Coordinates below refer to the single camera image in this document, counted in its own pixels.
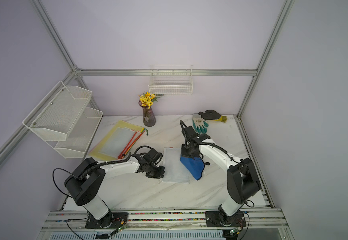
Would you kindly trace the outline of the blue microfiber cleaning cloth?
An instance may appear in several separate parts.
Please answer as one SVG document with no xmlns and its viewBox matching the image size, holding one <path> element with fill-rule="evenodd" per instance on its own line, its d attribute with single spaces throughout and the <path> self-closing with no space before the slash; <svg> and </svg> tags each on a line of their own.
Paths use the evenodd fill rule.
<svg viewBox="0 0 348 240">
<path fill-rule="evenodd" d="M 202 178 L 205 163 L 201 158 L 188 158 L 181 156 L 180 162 L 186 167 L 195 180 L 198 181 Z"/>
</svg>

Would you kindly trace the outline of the clear white mesh document bag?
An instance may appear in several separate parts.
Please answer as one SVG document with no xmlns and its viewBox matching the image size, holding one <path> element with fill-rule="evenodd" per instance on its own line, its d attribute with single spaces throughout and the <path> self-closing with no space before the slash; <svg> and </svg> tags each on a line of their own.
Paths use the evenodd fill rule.
<svg viewBox="0 0 348 240">
<path fill-rule="evenodd" d="M 165 167 L 163 183 L 189 184 L 189 171 L 180 161 L 180 148 L 165 148 L 162 165 Z"/>
</svg>

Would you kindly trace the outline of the red zipper mesh document bag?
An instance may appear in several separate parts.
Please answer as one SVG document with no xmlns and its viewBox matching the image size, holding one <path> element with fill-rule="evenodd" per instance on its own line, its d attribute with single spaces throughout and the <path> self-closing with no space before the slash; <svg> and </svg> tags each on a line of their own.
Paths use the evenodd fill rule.
<svg viewBox="0 0 348 240">
<path fill-rule="evenodd" d="M 132 135 L 131 139 L 127 143 L 126 147 L 121 151 L 121 153 L 118 155 L 118 159 L 122 159 L 126 156 L 126 154 L 130 151 L 132 146 L 140 139 L 140 137 L 147 131 L 147 129 L 143 129 L 141 131 L 135 131 Z"/>
</svg>

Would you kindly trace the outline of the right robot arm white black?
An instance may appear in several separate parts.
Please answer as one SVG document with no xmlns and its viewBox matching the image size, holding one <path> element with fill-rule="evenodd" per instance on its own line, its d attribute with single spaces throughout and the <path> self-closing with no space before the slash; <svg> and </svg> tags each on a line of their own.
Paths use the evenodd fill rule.
<svg viewBox="0 0 348 240">
<path fill-rule="evenodd" d="M 202 178 L 205 157 L 224 170 L 229 197 L 220 205 L 219 212 L 226 217 L 233 216 L 247 204 L 249 198 L 261 191 L 253 161 L 230 154 L 209 135 L 196 133 L 192 126 L 187 126 L 183 121 L 179 121 L 179 124 L 184 137 L 180 162 L 197 181 Z"/>
</svg>

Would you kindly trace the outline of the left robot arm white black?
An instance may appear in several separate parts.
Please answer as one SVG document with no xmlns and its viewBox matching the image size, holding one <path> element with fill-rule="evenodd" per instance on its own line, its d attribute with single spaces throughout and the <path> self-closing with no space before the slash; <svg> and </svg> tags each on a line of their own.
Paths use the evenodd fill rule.
<svg viewBox="0 0 348 240">
<path fill-rule="evenodd" d="M 165 167 L 160 165 L 163 153 L 149 146 L 146 153 L 127 153 L 122 159 L 98 162 L 94 158 L 85 159 L 65 180 L 71 198 L 77 206 L 84 207 L 95 220 L 110 218 L 111 210 L 98 192 L 104 180 L 126 174 L 145 173 L 147 178 L 162 179 Z"/>
</svg>

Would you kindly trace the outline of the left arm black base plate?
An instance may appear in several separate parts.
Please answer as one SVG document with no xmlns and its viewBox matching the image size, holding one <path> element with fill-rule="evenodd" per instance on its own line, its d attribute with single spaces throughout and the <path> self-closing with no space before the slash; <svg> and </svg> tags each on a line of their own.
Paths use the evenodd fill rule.
<svg viewBox="0 0 348 240">
<path fill-rule="evenodd" d="M 109 212 L 102 219 L 97 220 L 92 214 L 88 214 L 86 229 L 118 229 L 125 225 L 128 220 L 129 213 L 126 212 Z"/>
</svg>

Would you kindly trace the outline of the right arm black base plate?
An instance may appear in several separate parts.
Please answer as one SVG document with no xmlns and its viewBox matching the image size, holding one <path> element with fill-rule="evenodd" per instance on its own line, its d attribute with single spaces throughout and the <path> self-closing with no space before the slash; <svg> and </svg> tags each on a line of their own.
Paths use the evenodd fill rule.
<svg viewBox="0 0 348 240">
<path fill-rule="evenodd" d="M 246 227 L 242 211 L 237 211 L 232 216 L 227 216 L 222 211 L 206 211 L 205 221 L 207 227 Z"/>
</svg>

